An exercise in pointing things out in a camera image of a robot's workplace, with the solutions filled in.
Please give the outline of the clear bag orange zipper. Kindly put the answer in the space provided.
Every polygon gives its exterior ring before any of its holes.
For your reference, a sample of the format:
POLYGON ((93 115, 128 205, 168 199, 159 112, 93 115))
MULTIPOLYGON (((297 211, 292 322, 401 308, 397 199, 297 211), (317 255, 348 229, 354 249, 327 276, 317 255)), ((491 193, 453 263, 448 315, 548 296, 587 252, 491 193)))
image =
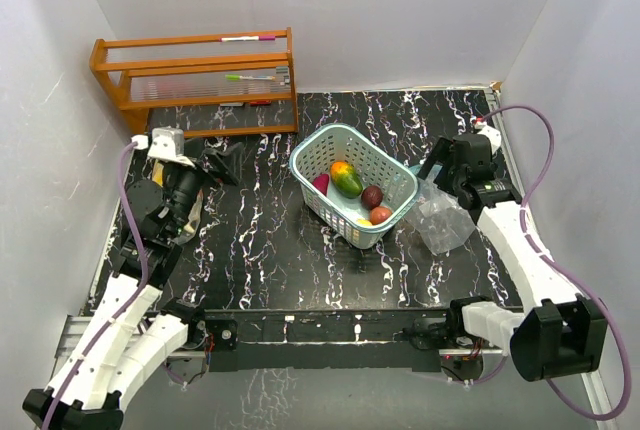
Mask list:
POLYGON ((156 161, 151 177, 162 189, 165 204, 162 216, 169 215, 172 220, 168 226, 170 241, 187 244, 195 237, 201 222, 204 173, 196 167, 156 161))

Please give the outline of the clear bag blue zipper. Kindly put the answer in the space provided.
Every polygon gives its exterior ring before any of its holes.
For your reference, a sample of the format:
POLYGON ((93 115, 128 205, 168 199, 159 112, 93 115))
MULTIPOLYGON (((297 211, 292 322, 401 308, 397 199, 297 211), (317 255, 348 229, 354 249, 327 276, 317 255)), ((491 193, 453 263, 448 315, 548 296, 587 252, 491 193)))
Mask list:
POLYGON ((463 246, 476 230, 469 213, 433 181, 417 179, 419 188, 404 219, 433 255, 463 246))

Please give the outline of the brown passion fruit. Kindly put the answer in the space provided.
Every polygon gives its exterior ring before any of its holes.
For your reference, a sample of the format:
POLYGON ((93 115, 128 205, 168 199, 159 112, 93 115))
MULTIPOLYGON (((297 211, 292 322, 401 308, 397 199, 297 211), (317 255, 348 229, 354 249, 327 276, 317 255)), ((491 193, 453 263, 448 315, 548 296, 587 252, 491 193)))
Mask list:
POLYGON ((385 206, 373 208, 369 213, 369 221, 372 225, 380 225, 386 222, 393 214, 393 211, 385 206))

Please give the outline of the orange green mango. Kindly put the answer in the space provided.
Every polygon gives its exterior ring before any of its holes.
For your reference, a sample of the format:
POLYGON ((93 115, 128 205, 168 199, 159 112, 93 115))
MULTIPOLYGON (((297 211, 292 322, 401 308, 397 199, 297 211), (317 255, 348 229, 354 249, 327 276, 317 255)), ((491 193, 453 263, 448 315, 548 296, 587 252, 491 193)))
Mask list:
POLYGON ((334 162, 330 167, 330 178, 337 190, 346 198, 358 198, 363 191, 355 167, 348 162, 334 162))

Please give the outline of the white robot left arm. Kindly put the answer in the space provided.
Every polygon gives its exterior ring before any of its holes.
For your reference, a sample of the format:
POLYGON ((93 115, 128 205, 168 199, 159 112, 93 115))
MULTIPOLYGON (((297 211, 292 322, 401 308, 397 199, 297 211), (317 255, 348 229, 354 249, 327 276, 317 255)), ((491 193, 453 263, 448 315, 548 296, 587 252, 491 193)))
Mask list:
POLYGON ((195 348, 211 361, 216 336, 203 310, 180 298, 134 333, 178 263, 179 240, 202 187, 238 184, 243 153, 241 143, 219 150, 191 139, 162 147, 143 135, 125 147, 117 180, 128 225, 122 265, 58 373, 26 395, 22 408, 37 428, 118 429, 133 396, 174 351, 195 348))

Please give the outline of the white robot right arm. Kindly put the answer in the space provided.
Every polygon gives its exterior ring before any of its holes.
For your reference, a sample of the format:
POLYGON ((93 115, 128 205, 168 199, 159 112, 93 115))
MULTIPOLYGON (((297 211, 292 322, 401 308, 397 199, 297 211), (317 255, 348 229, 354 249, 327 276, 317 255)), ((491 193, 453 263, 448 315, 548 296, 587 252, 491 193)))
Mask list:
POLYGON ((516 285, 522 310, 488 297, 452 301, 430 332, 466 347, 482 339, 509 356, 529 382, 598 369, 608 328, 594 299, 547 263, 540 239, 523 229, 526 211, 510 180, 495 175, 494 144, 481 133, 441 138, 422 165, 439 169, 436 187, 454 197, 487 237, 516 285))

